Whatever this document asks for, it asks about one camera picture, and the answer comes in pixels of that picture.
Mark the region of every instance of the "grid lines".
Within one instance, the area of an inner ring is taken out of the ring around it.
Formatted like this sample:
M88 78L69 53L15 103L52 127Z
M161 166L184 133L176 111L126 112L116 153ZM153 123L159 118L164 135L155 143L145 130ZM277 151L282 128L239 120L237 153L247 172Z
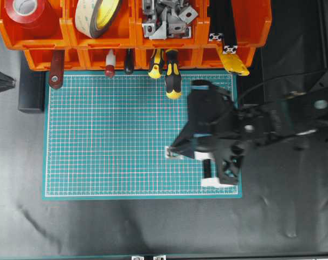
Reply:
M46 91L46 158L43 197L117 199L237 197L239 186L200 186L202 164L165 158L188 120L190 81L206 79L233 92L224 72L182 73L183 95L169 100L164 77L145 73L73 72L64 86Z

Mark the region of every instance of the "yellow-black screwdriver handle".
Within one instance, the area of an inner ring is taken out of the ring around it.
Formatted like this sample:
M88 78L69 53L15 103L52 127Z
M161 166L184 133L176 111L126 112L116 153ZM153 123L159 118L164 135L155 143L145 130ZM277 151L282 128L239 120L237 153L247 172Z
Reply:
M164 61L164 50L155 49L149 63L148 75L152 79L158 79L163 73Z
M166 51L168 71L165 76L166 96L169 99L178 99L182 95L182 76L178 69L178 50Z
M217 47L218 56L223 63L224 69L231 74L236 74L238 76L248 76L249 70L241 61L237 54L223 53L223 48L221 46Z

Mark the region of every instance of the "yellow tool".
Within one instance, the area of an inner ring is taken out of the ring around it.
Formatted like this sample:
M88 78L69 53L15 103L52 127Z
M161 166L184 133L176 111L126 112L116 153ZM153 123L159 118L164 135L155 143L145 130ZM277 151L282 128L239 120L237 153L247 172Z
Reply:
M152 79L158 79L162 76L164 67L164 50L155 49L149 64L148 75Z
M178 69L178 50L166 51L168 71L165 76L166 96L169 99L178 99L182 95L182 77Z
M99 38L111 26L122 0L78 0L75 26L90 38Z
M238 76L248 76L249 70L240 60L237 54L223 53L223 48L221 46L217 47L217 53L221 62L224 65L224 69L228 73L236 74Z

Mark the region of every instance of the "brown handle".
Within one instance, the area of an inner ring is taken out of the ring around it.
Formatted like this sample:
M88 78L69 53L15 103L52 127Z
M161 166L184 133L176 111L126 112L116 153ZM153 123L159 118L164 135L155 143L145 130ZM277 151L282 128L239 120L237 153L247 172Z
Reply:
M50 64L49 85L54 89L62 87L64 81L65 50L54 50Z

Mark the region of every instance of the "black cable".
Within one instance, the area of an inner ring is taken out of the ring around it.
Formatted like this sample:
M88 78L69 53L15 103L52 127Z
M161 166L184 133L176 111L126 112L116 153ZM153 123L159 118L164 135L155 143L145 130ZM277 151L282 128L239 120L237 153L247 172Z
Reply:
M308 76L311 74L318 74L318 73L323 73L323 72L328 72L328 68L325 69L320 69L320 70L315 70L315 71L310 71L310 72L303 72L303 73L293 73L293 74L287 74L287 75L281 75L281 76L277 76L277 77L273 77L271 79L265 80L262 83L259 83L255 86L252 86L251 88L247 89L244 93L242 93L242 95L239 96L239 98L237 99L236 103L239 104L241 102L242 99L245 98L245 96L247 96L250 92L260 88L261 86L263 86L264 84L267 84L271 81L275 81L275 80L280 80L280 79L284 79L286 77L292 77L292 76ZM211 125L216 125L218 124L222 119L224 119L234 108L230 108L228 109L226 112L224 112L219 118L217 118L216 120L214 120L213 122L211 122Z

